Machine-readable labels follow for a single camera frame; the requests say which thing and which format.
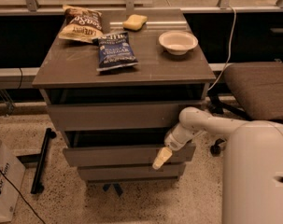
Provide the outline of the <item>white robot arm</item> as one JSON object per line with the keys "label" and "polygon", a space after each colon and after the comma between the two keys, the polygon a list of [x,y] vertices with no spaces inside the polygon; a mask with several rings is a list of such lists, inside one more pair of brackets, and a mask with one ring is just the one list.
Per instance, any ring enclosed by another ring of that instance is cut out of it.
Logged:
{"label": "white robot arm", "polygon": [[152,167],[160,169],[201,132],[226,141],[222,224],[283,224],[283,124],[215,117],[187,107],[166,134]]}

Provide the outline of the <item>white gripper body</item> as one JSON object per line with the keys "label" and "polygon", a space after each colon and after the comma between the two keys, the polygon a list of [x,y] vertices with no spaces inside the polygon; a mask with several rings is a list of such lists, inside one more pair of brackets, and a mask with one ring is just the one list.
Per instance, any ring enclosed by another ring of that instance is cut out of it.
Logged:
{"label": "white gripper body", "polygon": [[199,130],[187,129],[178,123],[167,132],[164,138],[164,144],[172,151],[179,151],[200,133],[201,131]]}

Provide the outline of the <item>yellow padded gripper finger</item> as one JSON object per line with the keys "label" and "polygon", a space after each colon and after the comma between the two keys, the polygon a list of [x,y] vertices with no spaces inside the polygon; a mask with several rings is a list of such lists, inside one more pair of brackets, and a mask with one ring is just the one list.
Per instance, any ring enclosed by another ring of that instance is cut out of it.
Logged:
{"label": "yellow padded gripper finger", "polygon": [[169,147],[163,147],[159,150],[152,168],[155,170],[160,169],[172,156],[172,150]]}

